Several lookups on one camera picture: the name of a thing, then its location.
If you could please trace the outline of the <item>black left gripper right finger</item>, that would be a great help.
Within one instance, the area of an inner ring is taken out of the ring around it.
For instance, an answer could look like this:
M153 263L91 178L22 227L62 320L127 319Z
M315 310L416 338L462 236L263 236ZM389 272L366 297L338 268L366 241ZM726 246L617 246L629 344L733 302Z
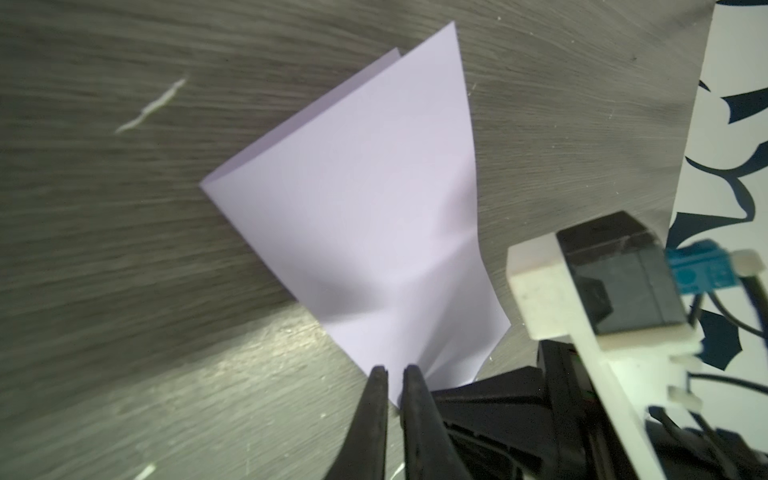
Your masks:
M406 479L471 479L414 364L404 370L400 413Z

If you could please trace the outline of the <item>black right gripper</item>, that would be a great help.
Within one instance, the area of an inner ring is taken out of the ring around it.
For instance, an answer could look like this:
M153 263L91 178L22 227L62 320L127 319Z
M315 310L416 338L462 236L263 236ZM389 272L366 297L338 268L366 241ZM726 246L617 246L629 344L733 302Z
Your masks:
M471 477L636 479L575 348L543 341L537 366L542 371L523 367L432 393ZM717 430L718 446L701 429L677 426L657 406L645 432L664 479L767 477L767 455L734 432Z

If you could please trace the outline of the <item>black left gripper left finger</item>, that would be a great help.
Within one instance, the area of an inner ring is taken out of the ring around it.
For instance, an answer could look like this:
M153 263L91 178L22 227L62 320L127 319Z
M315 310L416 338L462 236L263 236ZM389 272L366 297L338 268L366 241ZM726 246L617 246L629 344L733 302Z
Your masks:
M375 366L366 382L343 445L326 480L382 480L388 428L388 372Z

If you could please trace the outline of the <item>lilac square paper sheet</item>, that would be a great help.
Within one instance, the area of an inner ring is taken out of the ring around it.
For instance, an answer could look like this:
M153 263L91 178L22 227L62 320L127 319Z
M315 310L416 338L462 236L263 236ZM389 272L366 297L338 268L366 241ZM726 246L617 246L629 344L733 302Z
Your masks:
M483 264L457 27L391 50L202 190L363 370L472 382L509 328Z

